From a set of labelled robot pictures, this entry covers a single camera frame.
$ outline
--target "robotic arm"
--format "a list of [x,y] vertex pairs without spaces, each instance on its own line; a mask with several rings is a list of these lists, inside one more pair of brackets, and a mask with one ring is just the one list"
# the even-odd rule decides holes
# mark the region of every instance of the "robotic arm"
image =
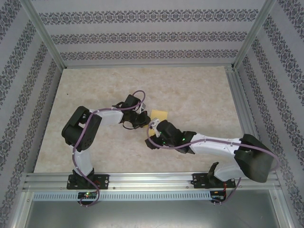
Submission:
[[[134,95],[142,92],[142,100]],[[69,176],[67,188],[75,190],[96,189],[97,198],[88,206],[94,205],[99,199],[99,189],[107,189],[108,177],[106,174],[94,174],[91,164],[89,147],[92,145],[99,126],[124,124],[130,122],[133,129],[147,128],[148,139],[145,140],[151,149],[174,149],[181,153],[200,154],[209,153],[225,156],[231,160],[231,164],[218,166],[214,163],[207,175],[203,173],[202,179],[191,182],[194,188],[217,188],[223,186],[223,181],[247,176],[253,181],[266,182],[269,172],[272,170],[273,159],[276,159],[276,169],[279,166],[278,158],[254,136],[245,134],[241,139],[220,139],[185,131],[181,132],[167,120],[153,119],[145,111],[143,103],[145,93],[142,90],[128,95],[124,102],[113,105],[112,108],[90,110],[83,106],[76,109],[62,130],[62,136],[66,143],[73,147],[72,158],[75,168]],[[149,129],[155,131],[155,135],[149,136]]]
[[143,101],[133,95],[128,95],[124,102],[113,105],[113,108],[92,110],[83,106],[78,107],[61,133],[66,143],[73,147],[73,161],[76,166],[73,169],[73,179],[70,181],[74,186],[80,189],[90,188],[91,184],[84,176],[91,181],[95,180],[89,147],[99,126],[130,122],[133,129],[136,129],[146,126],[150,120]]
[[277,159],[266,146],[250,134],[244,134],[241,139],[207,137],[196,132],[181,132],[167,120],[160,122],[158,119],[153,119],[149,127],[155,131],[155,135],[148,135],[148,139],[145,140],[150,149],[175,149],[190,154],[209,153],[226,156],[231,160],[230,164],[221,167],[218,166],[218,162],[212,165],[213,174],[208,179],[210,183],[244,176],[256,182],[266,182],[273,159]]

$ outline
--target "black mounting bracket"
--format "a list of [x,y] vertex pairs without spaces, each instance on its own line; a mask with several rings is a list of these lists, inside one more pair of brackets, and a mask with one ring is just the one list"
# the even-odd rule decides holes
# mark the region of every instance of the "black mounting bracket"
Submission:
[[193,180],[191,181],[191,184],[193,184],[195,189],[221,189],[224,188],[224,183],[228,189],[235,188],[235,181],[228,180],[223,182],[214,176],[214,170],[218,164],[218,162],[213,163],[208,173],[203,172],[192,174]]
[[[93,183],[95,183],[99,189],[106,190],[109,187],[109,175],[108,174],[94,174],[94,169],[87,175]],[[69,190],[90,190],[96,189],[90,182],[84,177],[80,176],[73,170],[73,174],[69,175],[67,180],[66,189]]]

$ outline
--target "wire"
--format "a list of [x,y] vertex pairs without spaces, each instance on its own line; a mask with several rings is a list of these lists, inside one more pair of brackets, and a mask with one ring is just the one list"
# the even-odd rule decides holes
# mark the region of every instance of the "wire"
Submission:
[[78,165],[77,165],[77,163],[76,163],[76,160],[75,160],[76,148],[77,148],[77,146],[80,144],[82,138],[84,137],[84,134],[85,134],[85,132],[86,132],[86,129],[87,129],[87,127],[88,127],[88,125],[89,125],[89,123],[90,123],[90,121],[91,121],[91,119],[92,119],[92,117],[93,117],[94,114],[96,114],[96,113],[98,113],[98,112],[102,112],[102,111],[110,111],[110,110],[124,111],[124,110],[134,109],[134,108],[136,108],[137,106],[140,106],[140,105],[143,103],[143,101],[145,100],[145,98],[146,98],[146,93],[145,93],[143,90],[137,90],[137,91],[135,91],[135,92],[133,93],[133,95],[135,95],[135,94],[138,93],[138,92],[143,93],[143,99],[142,99],[141,102],[139,102],[137,105],[134,105],[134,106],[129,107],[129,108],[114,108],[114,107],[112,107],[112,108],[101,108],[101,109],[98,109],[98,110],[93,111],[93,112],[89,115],[89,118],[88,118],[88,120],[87,120],[87,122],[86,122],[86,125],[85,125],[85,127],[83,128],[83,130],[82,130],[82,132],[81,132],[81,134],[80,134],[80,136],[79,136],[79,138],[78,138],[78,140],[77,140],[75,146],[73,147],[73,151],[72,151],[72,160],[73,160],[73,164],[74,164],[76,170],[78,171],[78,173],[79,173],[83,178],[85,178],[90,184],[92,184],[92,185],[96,188],[96,191],[97,191],[97,198],[95,199],[95,201],[93,201],[92,203],[90,203],[90,204],[88,204],[88,205],[82,204],[82,200],[83,200],[84,198],[81,198],[81,199],[80,199],[80,202],[79,202],[79,204],[80,204],[81,206],[85,206],[85,207],[87,208],[87,207],[90,207],[90,206],[96,204],[96,203],[98,202],[99,198],[100,198],[100,191],[99,191],[99,187],[98,187],[95,183],[93,183],[90,179],[88,179],[87,176],[85,176],[85,175],[81,172],[81,170],[79,169],[79,167],[78,167]]
[[239,186],[239,184],[240,184],[240,182],[241,182],[241,177],[238,179],[238,182],[237,182],[237,184],[236,184],[236,187],[231,191],[231,193],[229,194],[229,196],[225,199],[225,201],[224,202],[222,202],[221,204],[225,204],[225,203],[227,203],[227,201],[236,193],[236,190],[237,190],[237,188],[238,188],[238,186]]
[[176,149],[180,149],[180,148],[183,148],[183,147],[186,147],[186,146],[190,146],[192,144],[200,143],[200,142],[222,143],[222,144],[227,144],[227,145],[246,147],[246,148],[249,148],[249,149],[258,150],[258,151],[267,153],[268,155],[272,156],[276,160],[276,165],[275,165],[274,168],[271,169],[271,171],[274,171],[274,170],[276,170],[276,169],[278,169],[280,167],[280,160],[279,160],[279,158],[275,154],[273,154],[270,151],[265,150],[263,148],[260,148],[260,147],[257,147],[257,146],[246,145],[246,144],[243,144],[243,143],[228,142],[228,141],[224,141],[224,140],[205,138],[205,139],[200,139],[200,140],[196,140],[196,141],[193,141],[193,142],[189,142],[189,143],[186,143],[186,144],[183,144],[183,145],[180,145],[180,146],[174,146],[174,147],[160,146],[159,144],[156,144],[155,142],[153,142],[153,140],[149,136],[149,129],[151,128],[152,124],[153,124],[153,122],[149,123],[149,127],[147,128],[147,136],[148,136],[148,140],[150,141],[150,143],[152,145],[158,147],[158,148],[163,148],[163,149],[167,149],[167,150],[176,150]]

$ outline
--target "beige table surface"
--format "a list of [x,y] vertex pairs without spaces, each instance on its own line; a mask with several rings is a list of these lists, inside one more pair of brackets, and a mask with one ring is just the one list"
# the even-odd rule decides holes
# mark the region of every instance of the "beige table surface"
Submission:
[[[168,121],[182,131],[242,136],[224,67],[65,69],[35,172],[72,171],[71,148],[61,131],[77,107],[110,107],[138,89],[146,92],[149,114],[152,109],[167,111]],[[145,131],[126,130],[121,124],[100,127],[90,147],[95,171],[207,171],[213,162],[228,162],[216,155],[150,150]]]

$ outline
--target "yellow block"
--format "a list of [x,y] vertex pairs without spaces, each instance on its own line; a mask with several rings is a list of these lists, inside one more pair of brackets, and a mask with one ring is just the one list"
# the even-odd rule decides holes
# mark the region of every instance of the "yellow block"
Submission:
[[[154,118],[158,118],[161,122],[161,121],[166,120],[168,118],[168,112],[152,110],[150,118],[151,118],[151,120],[154,119]],[[149,129],[149,136],[152,136],[154,134],[155,134],[155,131],[153,129]]]

